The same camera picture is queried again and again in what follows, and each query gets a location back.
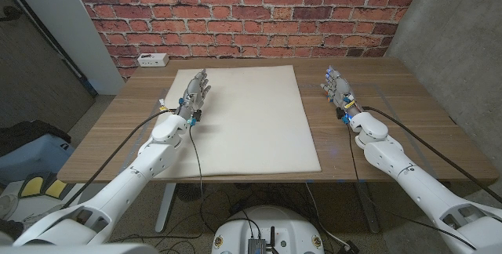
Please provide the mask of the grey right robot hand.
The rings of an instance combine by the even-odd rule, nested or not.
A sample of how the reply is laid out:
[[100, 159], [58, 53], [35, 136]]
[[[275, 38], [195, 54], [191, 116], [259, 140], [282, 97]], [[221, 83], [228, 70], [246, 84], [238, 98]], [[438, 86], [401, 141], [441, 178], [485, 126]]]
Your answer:
[[320, 86], [325, 91], [328, 101], [335, 105], [336, 117], [348, 125], [355, 115], [362, 113], [354, 92], [347, 80], [332, 66], [326, 69], [325, 78], [326, 82]]

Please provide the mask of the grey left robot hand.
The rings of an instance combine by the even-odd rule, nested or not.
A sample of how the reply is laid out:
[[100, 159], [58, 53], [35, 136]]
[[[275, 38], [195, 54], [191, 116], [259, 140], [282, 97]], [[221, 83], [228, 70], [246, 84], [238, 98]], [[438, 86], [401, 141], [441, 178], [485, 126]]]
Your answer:
[[202, 108], [210, 89], [206, 69], [202, 69], [189, 81], [176, 114], [186, 121], [190, 121], [193, 114]]

